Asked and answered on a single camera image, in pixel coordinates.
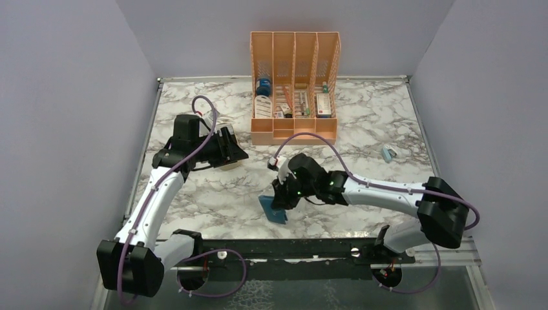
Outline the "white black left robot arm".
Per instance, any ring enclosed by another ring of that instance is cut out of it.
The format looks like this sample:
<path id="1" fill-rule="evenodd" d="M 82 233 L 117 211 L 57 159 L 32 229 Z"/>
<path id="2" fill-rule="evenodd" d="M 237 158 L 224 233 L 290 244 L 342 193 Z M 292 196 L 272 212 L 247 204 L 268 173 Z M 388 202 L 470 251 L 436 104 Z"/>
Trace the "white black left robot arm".
<path id="1" fill-rule="evenodd" d="M 179 114 L 173 135 L 152 160 L 145 192 L 113 240 L 103 240 L 96 254 L 104 288 L 153 297 L 164 274 L 178 262 L 195 265 L 203 257 L 198 232 L 177 230 L 160 245 L 158 233 L 169 206 L 197 163 L 217 168 L 247 159 L 231 125 Z"/>

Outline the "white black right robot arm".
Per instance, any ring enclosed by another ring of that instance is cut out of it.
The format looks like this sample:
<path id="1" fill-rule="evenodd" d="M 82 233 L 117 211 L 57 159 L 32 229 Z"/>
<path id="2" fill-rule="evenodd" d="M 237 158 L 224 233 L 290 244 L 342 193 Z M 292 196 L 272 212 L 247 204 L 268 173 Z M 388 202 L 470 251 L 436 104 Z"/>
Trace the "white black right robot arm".
<path id="1" fill-rule="evenodd" d="M 291 210 L 301 199 L 313 196 L 326 205 L 369 205 L 411 216 L 379 233 L 372 248 L 374 257 L 383 263 L 426 243 L 457 249 L 468 229 L 470 208 L 438 177 L 424 183 L 371 180 L 345 170 L 327 171 L 303 153 L 289 160 L 271 158 L 267 166 L 277 172 L 272 182 L 273 210 Z"/>

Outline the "teal leather card holder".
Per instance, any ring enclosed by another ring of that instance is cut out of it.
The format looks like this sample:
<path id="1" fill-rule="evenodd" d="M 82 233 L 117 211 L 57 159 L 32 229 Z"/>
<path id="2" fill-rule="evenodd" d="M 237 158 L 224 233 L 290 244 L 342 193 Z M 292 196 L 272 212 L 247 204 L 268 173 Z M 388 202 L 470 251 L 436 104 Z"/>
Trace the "teal leather card holder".
<path id="1" fill-rule="evenodd" d="M 275 200 L 274 196 L 260 195 L 258 200 L 269 222 L 286 225 L 288 220 L 286 211 L 284 209 L 275 209 L 273 207 L 273 202 Z"/>

